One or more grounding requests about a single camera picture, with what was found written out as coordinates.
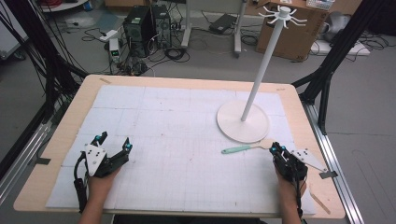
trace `aluminum rail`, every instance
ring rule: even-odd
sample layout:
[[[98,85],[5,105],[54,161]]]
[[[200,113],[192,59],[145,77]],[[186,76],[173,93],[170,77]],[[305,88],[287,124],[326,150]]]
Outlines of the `aluminum rail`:
[[[305,113],[311,123],[312,130],[315,133],[315,137],[318,140],[318,144],[322,151],[323,157],[329,166],[331,171],[335,171],[338,176],[333,178],[334,185],[337,188],[338,194],[340,195],[341,202],[343,203],[344,209],[349,222],[352,224],[363,224],[364,221],[361,217],[361,212],[356,205],[355,199],[353,198],[352,192],[347,184],[347,180],[341,170],[340,163],[335,156],[332,144],[330,143],[329,137],[324,135],[318,126],[318,111],[314,105],[303,104]]]

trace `white pole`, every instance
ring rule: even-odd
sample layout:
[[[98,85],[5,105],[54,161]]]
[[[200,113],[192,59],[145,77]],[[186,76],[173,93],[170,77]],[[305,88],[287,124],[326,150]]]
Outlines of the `white pole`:
[[[280,8],[279,16],[285,17],[283,15],[285,15],[285,14],[289,15],[290,9],[288,8],[289,11],[287,11],[286,8],[284,8],[284,7]],[[264,56],[262,58],[262,64],[260,65],[259,73],[256,76],[256,80],[254,81],[253,88],[252,88],[250,95],[248,97],[247,105],[245,107],[244,114],[242,115],[242,118],[241,118],[242,121],[245,121],[247,119],[248,112],[251,108],[251,105],[253,104],[254,98],[256,97],[257,90],[259,89],[260,84],[262,84],[262,78],[264,77],[265,71],[267,70],[268,63],[270,62],[271,56],[274,53],[276,42],[279,39],[280,33],[282,32],[284,23],[285,22],[283,20],[277,20],[277,22],[276,22],[274,31],[271,35],[270,41],[267,46],[267,50],[265,51]]]

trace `desk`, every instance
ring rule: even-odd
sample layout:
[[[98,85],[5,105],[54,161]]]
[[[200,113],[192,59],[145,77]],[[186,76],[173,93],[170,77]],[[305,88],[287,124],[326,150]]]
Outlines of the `desk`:
[[[184,31],[183,41],[181,42],[181,47],[186,48],[189,45],[190,34],[191,34],[191,19],[190,11],[195,10],[206,10],[206,11],[218,11],[224,13],[235,13],[238,14],[237,25],[234,34],[234,52],[236,57],[239,57],[241,53],[241,25],[242,19],[245,14],[245,8],[247,5],[246,0],[187,0],[186,1],[186,30]]]
[[[14,203],[14,208],[18,211],[40,211],[40,212],[77,212],[76,209],[49,209],[46,202],[50,196],[52,187],[56,182],[60,166],[69,148],[74,143],[78,129],[85,119],[96,93],[103,85],[120,86],[142,86],[159,88],[185,88],[204,90],[231,90],[250,91],[252,83],[217,81],[217,80],[197,80],[197,79],[175,79],[157,77],[108,77],[108,76],[88,76],[75,99],[68,108],[64,118],[52,136],[47,148],[42,154],[44,158],[50,158],[49,165],[37,165],[23,187],[19,197]],[[317,158],[322,159],[316,138],[311,130],[308,119],[299,100],[294,87],[288,84],[263,83],[259,91],[274,92],[279,94],[284,110],[289,121],[290,130],[294,137],[294,143],[298,148],[307,147]],[[309,169],[309,187],[316,201],[317,212],[309,217],[314,218],[343,218],[344,208],[341,204],[335,186],[331,179],[322,180],[318,171]],[[111,213],[139,213],[139,214],[166,214],[180,215],[180,213],[158,213],[158,212],[133,212],[107,210]],[[240,217],[248,217],[249,214],[237,214]],[[263,214],[261,217],[276,217],[276,214]]]

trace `electronic equipment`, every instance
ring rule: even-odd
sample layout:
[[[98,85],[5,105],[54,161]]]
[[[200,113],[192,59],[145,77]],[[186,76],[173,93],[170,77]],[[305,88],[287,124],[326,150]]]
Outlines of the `electronic equipment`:
[[[209,30],[221,35],[232,25],[234,25],[235,22],[236,22],[236,17],[228,14],[224,14],[220,18],[218,18],[215,22],[210,24]]]
[[[297,212],[299,217],[303,215],[303,210],[301,209],[300,181],[305,180],[306,174],[308,173],[306,164],[322,171],[323,173],[320,174],[321,178],[338,176],[335,171],[331,172],[324,168],[320,161],[318,161],[307,149],[295,149],[289,152],[286,147],[281,146],[278,142],[274,142],[269,148],[269,151],[274,156],[273,162],[277,171],[283,178],[293,184],[296,189]]]
[[[149,56],[149,41],[155,36],[151,11],[147,6],[134,6],[122,23],[130,54],[145,58]]]
[[[285,147],[280,146],[278,142],[274,142],[270,152],[274,156],[274,165],[283,178],[289,182],[293,182],[296,178],[298,180],[305,179],[308,167],[290,154]]]
[[[149,56],[149,44],[146,42],[130,42],[128,46],[132,57],[146,58]]]
[[[152,18],[158,49],[172,48],[171,17],[165,5],[152,5]]]
[[[134,6],[123,22],[127,41],[149,41],[154,37],[151,12],[147,6]]]
[[[102,135],[96,135],[91,143],[89,145],[87,144],[85,149],[81,151],[81,156],[76,162],[74,169],[74,185],[78,196],[80,213],[82,213],[87,204],[87,180],[84,181],[82,178],[78,178],[78,165],[85,160],[85,168],[87,169],[85,177],[96,176],[102,178],[110,175],[129,160],[129,153],[132,150],[129,138],[126,138],[122,145],[122,151],[111,158],[107,156],[103,148],[99,147],[105,142],[106,138],[107,132],[103,132]]]
[[[117,38],[111,38],[109,41],[108,52],[110,54],[111,62],[120,62],[120,46]]]

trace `metal bracket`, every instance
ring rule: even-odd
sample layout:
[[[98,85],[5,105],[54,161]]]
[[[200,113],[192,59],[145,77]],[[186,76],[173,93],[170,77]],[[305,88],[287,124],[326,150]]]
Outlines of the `metal bracket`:
[[[84,151],[87,158],[88,175],[93,176],[106,156],[106,151],[93,145],[86,145]]]

